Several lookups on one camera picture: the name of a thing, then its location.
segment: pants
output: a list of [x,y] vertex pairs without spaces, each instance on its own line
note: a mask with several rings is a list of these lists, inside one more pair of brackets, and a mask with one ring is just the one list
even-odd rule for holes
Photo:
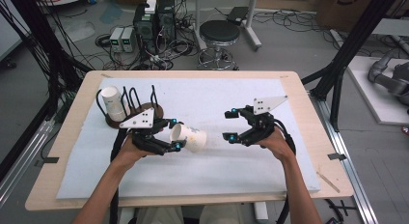
[[[183,224],[181,207],[140,208],[137,224]],[[243,224],[240,205],[204,206],[200,224]]]

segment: person's right arm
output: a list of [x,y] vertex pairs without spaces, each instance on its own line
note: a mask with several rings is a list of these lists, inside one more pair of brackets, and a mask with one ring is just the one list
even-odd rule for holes
[[322,223],[304,183],[297,158],[280,130],[276,128],[269,137],[258,141],[257,144],[270,150],[283,164],[291,223]]

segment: forearm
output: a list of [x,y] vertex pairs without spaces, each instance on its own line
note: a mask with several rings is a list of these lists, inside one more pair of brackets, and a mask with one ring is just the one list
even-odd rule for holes
[[321,223],[295,156],[283,161],[291,223]]
[[73,223],[102,223],[126,169],[111,163]]

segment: human hand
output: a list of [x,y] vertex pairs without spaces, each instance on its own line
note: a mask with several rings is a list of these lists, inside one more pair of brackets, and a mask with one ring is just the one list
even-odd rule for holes
[[147,155],[154,155],[154,154],[138,149],[132,143],[132,134],[128,134],[126,136],[125,141],[123,141],[123,146],[121,147],[120,152],[115,157],[113,162],[120,165],[125,170],[128,170],[133,167],[136,161],[138,161],[140,158],[145,157]]
[[256,144],[266,147],[280,161],[295,156],[277,126],[274,127],[274,132],[271,135]]

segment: human arm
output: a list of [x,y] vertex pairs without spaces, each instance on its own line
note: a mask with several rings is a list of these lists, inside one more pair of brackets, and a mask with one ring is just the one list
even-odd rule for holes
[[132,144],[131,136],[127,136],[117,157],[110,163],[93,194],[72,223],[102,223],[124,174],[136,161],[147,154],[151,153],[136,148]]
[[270,150],[283,164],[291,223],[322,223],[305,186],[297,158],[286,143],[280,129],[276,127],[270,136],[258,141],[257,144]]

